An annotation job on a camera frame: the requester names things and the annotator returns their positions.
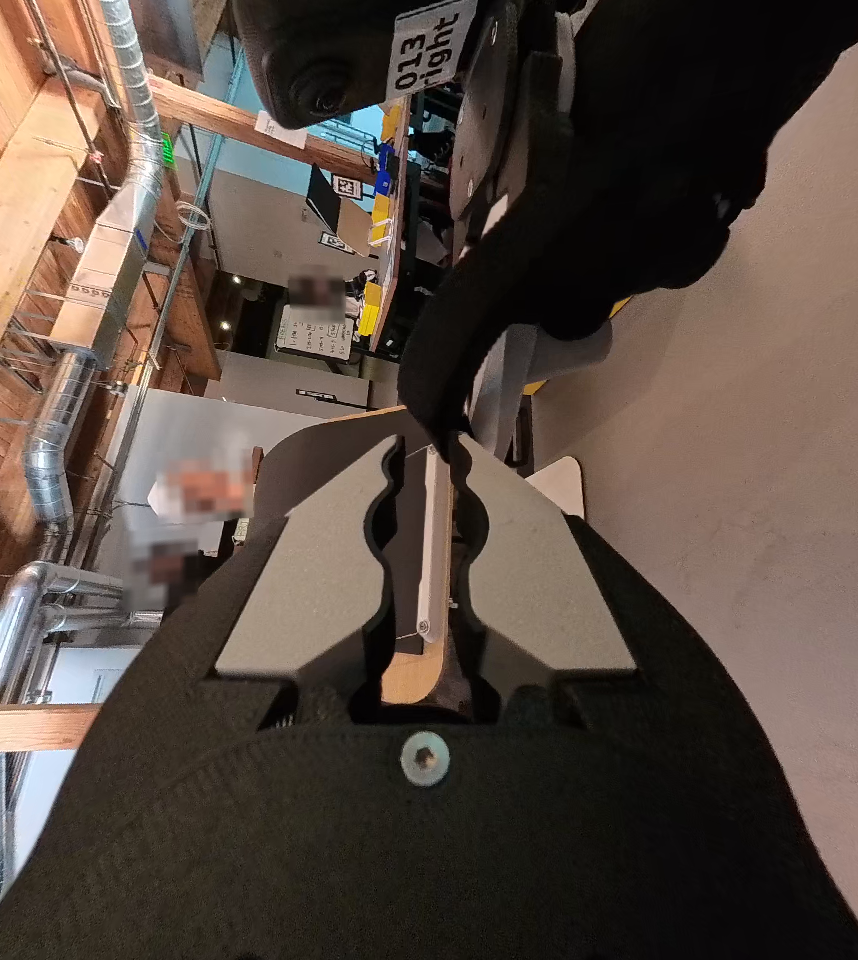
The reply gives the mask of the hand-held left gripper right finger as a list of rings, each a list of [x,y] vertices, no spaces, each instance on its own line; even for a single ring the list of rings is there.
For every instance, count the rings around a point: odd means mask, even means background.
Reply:
[[[485,706],[519,690],[637,671],[555,502],[473,439],[452,441],[456,526],[466,548],[454,628],[459,665]]]

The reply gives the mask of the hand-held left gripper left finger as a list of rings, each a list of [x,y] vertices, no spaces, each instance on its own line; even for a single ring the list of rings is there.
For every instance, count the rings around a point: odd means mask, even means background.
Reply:
[[[405,440],[389,435],[288,513],[215,661],[223,680],[379,701],[395,652],[385,547]]]

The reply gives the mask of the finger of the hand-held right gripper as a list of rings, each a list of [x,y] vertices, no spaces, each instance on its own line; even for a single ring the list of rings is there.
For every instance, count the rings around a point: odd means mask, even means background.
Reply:
[[[478,372],[478,444],[496,458],[505,458],[524,389],[603,362],[612,339],[609,322],[571,342],[531,325],[510,326]]]

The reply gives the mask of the person's right forearm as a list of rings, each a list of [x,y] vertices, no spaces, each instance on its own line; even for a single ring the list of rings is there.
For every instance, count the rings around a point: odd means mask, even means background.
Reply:
[[[858,1],[595,2],[530,323],[578,341],[617,302],[701,279],[762,193],[774,138],[857,43]]]

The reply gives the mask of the wooden board with black mat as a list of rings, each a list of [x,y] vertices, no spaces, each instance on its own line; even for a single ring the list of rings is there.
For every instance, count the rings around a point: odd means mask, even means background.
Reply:
[[[396,531],[385,547],[394,587],[395,654],[383,678],[390,705],[428,705],[463,716],[470,713],[468,684],[460,673],[448,616],[459,547],[452,525],[449,609],[443,640],[424,645],[417,635],[415,607],[421,577],[425,516],[425,453],[428,434],[404,408],[337,418],[303,429],[265,455],[257,473],[254,515],[246,543],[272,522],[334,479],[384,439],[404,442],[403,484],[395,500]]]

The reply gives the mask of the long wooden desk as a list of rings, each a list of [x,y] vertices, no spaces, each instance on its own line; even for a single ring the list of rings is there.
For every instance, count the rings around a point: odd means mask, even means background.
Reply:
[[[386,121],[391,132],[380,152],[379,174],[383,193],[377,192],[369,238],[375,242],[375,280],[364,288],[355,335],[363,352],[397,362],[408,337],[402,301],[411,293],[415,270],[415,234],[421,172],[417,154],[411,150],[414,109],[419,95],[407,95],[387,105]]]

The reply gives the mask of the whiteboard with writing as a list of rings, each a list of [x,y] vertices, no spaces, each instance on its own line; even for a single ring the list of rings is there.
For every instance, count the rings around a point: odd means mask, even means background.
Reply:
[[[275,349],[280,354],[346,363],[354,346],[356,321],[322,308],[283,307]]]

